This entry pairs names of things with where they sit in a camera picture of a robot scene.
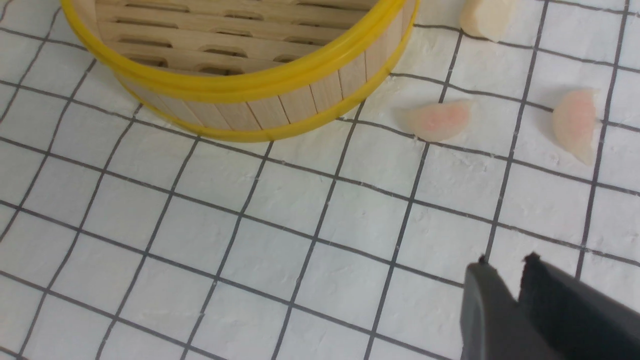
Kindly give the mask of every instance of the steamer slats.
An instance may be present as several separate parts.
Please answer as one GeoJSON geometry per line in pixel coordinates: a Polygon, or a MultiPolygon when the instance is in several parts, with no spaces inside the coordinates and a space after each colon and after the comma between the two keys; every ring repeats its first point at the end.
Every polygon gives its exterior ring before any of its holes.
{"type": "Polygon", "coordinates": [[[102,4],[155,6],[169,5],[174,9],[192,13],[206,13],[231,17],[258,17],[270,22],[288,22],[289,24],[313,24],[327,28],[348,29],[358,22],[367,12],[323,8],[321,6],[301,6],[267,3],[256,0],[98,0],[102,4]]]}
{"type": "Polygon", "coordinates": [[[130,6],[97,4],[96,8],[99,22],[155,23],[156,26],[170,26],[177,29],[213,33],[235,33],[266,40],[284,41],[288,38],[299,38],[319,44],[328,44],[344,32],[343,29],[317,28],[315,26],[281,24],[198,13],[168,12],[130,6]]]}
{"type": "Polygon", "coordinates": [[[121,42],[105,42],[105,44],[128,58],[165,60],[168,63],[168,67],[177,70],[203,71],[207,67],[210,67],[211,69],[249,73],[281,65],[273,61],[247,59],[200,51],[176,50],[168,47],[125,44],[121,42]]]}
{"type": "Polygon", "coordinates": [[[113,22],[100,22],[99,28],[106,42],[126,39],[158,41],[171,44],[173,49],[237,53],[240,57],[259,60],[273,61],[283,56],[301,58],[320,49],[315,45],[113,22]]]}

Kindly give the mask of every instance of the clay dumpling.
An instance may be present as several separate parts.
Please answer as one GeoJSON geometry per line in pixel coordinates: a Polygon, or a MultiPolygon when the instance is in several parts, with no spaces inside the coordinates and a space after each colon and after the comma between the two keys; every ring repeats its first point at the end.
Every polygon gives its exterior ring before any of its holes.
{"type": "Polygon", "coordinates": [[[407,113],[407,125],[419,138],[441,142],[460,134],[469,124],[473,101],[431,104],[407,113]]]}
{"type": "Polygon", "coordinates": [[[473,37],[502,40],[517,0],[467,0],[460,13],[462,30],[473,37]]]}
{"type": "Polygon", "coordinates": [[[553,113],[553,128],[560,145],[581,162],[593,164],[591,139],[596,126],[592,89],[566,94],[553,113]]]}

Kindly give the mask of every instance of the bamboo steamer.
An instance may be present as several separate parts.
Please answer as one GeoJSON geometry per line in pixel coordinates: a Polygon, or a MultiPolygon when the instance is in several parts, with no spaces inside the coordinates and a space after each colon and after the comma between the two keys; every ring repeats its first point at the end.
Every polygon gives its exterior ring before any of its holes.
{"type": "Polygon", "coordinates": [[[270,141],[315,129],[391,72],[419,0],[61,0],[124,88],[202,136],[270,141]]]}

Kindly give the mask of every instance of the white dumpling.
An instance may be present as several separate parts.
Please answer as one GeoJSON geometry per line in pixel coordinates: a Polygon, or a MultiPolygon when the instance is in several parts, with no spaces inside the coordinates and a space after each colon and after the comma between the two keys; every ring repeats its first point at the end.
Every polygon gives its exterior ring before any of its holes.
{"type": "Polygon", "coordinates": [[[566,94],[553,113],[553,128],[558,142],[587,165],[593,164],[591,140],[595,125],[596,108],[591,89],[566,94]]]}
{"type": "Polygon", "coordinates": [[[419,138],[441,142],[460,134],[469,124],[473,101],[431,104],[407,113],[407,125],[419,138]]]}
{"type": "Polygon", "coordinates": [[[516,0],[467,0],[460,13],[460,26],[467,34],[502,40],[509,26],[516,0]]]}

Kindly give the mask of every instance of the yellow band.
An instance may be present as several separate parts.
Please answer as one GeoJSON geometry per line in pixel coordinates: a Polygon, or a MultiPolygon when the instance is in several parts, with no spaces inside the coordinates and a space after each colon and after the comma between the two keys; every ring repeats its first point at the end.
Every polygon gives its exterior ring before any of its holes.
{"type": "Polygon", "coordinates": [[[279,140],[283,138],[288,138],[291,136],[300,135],[302,133],[306,133],[307,131],[311,131],[317,127],[325,125],[326,123],[336,119],[337,117],[345,114],[350,109],[354,108],[358,104],[360,104],[367,96],[369,96],[375,89],[377,89],[380,84],[385,80],[385,78],[391,73],[391,70],[396,66],[398,60],[402,56],[404,49],[409,41],[411,36],[411,32],[413,30],[413,21],[415,20],[415,16],[417,14],[417,9],[419,5],[419,0],[415,3],[415,9],[413,11],[411,24],[406,29],[402,41],[394,51],[394,53],[387,59],[385,65],[378,71],[378,73],[373,76],[370,80],[366,82],[361,88],[359,88],[355,93],[350,95],[349,97],[343,99],[341,102],[336,104],[330,109],[318,113],[308,119],[295,122],[293,124],[276,127],[274,129],[266,129],[260,131],[233,131],[233,130],[218,130],[212,129],[209,127],[202,127],[190,124],[188,122],[184,122],[176,117],[170,116],[168,114],[163,113],[159,109],[155,108],[153,105],[147,103],[146,101],[140,99],[133,91],[128,89],[125,86],[125,89],[131,93],[137,100],[142,102],[146,107],[150,108],[158,115],[168,119],[170,122],[175,125],[182,127],[188,131],[194,132],[198,135],[206,136],[209,138],[217,138],[220,140],[226,140],[231,142],[266,142],[279,140]]]}
{"type": "Polygon", "coordinates": [[[364,53],[387,30],[405,2],[379,0],[351,29],[296,61],[251,74],[207,78],[151,69],[125,58],[92,34],[78,16],[73,0],[61,0],[71,28],[102,63],[155,93],[200,102],[254,101],[286,94],[319,81],[364,53]]]}

